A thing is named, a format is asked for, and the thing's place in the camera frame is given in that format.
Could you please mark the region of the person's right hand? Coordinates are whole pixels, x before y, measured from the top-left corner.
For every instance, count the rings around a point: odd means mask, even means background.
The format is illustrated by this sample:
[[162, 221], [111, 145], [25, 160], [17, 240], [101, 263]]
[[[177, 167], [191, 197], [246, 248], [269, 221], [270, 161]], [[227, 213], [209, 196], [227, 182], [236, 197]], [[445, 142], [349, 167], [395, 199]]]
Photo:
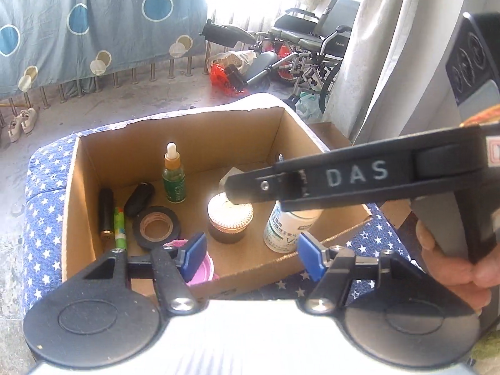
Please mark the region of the person's right hand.
[[492, 288], [499, 286], [499, 245], [473, 264], [460, 257], [446, 256], [421, 221], [416, 224], [416, 235], [422, 247], [421, 256], [431, 277], [477, 313], [491, 303]]

